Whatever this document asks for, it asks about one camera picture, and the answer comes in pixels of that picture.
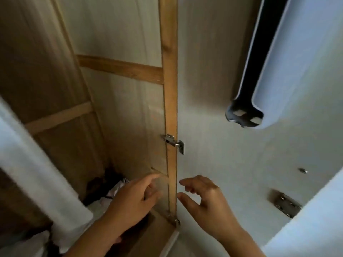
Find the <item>person's right hand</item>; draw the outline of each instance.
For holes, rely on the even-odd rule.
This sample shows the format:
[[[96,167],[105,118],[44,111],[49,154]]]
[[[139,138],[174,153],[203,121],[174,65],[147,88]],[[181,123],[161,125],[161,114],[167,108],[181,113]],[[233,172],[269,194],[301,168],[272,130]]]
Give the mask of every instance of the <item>person's right hand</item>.
[[[209,178],[198,175],[180,180],[180,184],[185,186],[187,192],[201,197],[198,205],[185,193],[177,194],[187,211],[209,235],[223,242],[232,240],[243,231],[220,188]]]

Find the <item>hinge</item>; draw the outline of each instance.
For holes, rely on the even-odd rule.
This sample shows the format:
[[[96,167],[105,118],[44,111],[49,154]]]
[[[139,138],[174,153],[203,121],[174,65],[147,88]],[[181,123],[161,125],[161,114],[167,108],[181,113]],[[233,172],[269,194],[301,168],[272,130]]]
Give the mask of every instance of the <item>hinge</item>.
[[[163,139],[166,141],[166,143],[170,144],[171,146],[179,148],[179,152],[184,155],[185,154],[185,144],[183,141],[175,140],[175,137],[173,135],[167,134],[163,137]]]

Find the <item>wooden strip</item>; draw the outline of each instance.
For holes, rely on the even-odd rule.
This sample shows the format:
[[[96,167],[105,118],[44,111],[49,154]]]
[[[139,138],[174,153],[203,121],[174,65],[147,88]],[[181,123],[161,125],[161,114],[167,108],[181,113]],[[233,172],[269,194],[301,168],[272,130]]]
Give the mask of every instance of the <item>wooden strip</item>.
[[[27,123],[25,127],[31,135],[35,135],[90,112],[93,112],[92,104],[91,102],[86,102]]]
[[[160,0],[166,133],[177,139],[177,0]],[[176,148],[167,146],[169,212],[176,216]]]
[[[163,85],[163,69],[161,67],[86,55],[77,55],[77,57],[81,67]]]

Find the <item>hole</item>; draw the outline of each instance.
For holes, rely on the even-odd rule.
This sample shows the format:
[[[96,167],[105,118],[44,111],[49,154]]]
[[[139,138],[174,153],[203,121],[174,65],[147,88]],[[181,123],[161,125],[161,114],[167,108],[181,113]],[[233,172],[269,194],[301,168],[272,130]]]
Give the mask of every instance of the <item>hole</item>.
[[[261,124],[262,123],[262,119],[260,117],[254,117],[250,121],[255,123],[255,124]]]
[[[243,110],[241,110],[241,109],[239,109],[239,110],[237,110],[237,111],[234,111],[234,114],[235,114],[236,116],[242,116],[243,114],[246,114],[246,112],[243,111]]]

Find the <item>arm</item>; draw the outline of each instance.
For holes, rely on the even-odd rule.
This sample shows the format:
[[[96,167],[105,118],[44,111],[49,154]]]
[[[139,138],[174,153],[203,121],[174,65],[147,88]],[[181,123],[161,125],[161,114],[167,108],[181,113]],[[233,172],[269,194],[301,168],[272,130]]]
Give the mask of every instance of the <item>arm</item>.
[[[198,205],[185,193],[177,197],[209,235],[217,239],[231,257],[265,257],[251,236],[239,225],[219,187],[198,175],[180,180],[185,190],[201,197]]]
[[[152,180],[159,176],[150,174],[123,186],[106,213],[77,240],[65,257],[105,256],[120,235],[142,220],[161,198],[161,192],[150,189]]]

